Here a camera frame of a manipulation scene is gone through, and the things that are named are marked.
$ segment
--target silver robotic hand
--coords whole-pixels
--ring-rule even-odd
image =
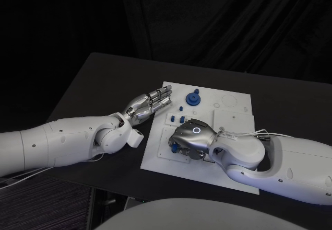
[[[128,120],[131,126],[141,124],[149,116],[170,104],[172,86],[167,85],[153,92],[137,96],[128,103],[123,116]]]
[[[172,152],[195,160],[208,154],[237,182],[299,201],[332,205],[330,146],[300,138],[228,134],[190,119],[169,138]],[[270,169],[258,172],[265,150]]]
[[[136,97],[123,113],[65,118],[0,133],[0,177],[26,169],[75,164],[101,153],[115,153],[125,143],[136,148],[144,136],[133,126],[170,104],[170,88]]]

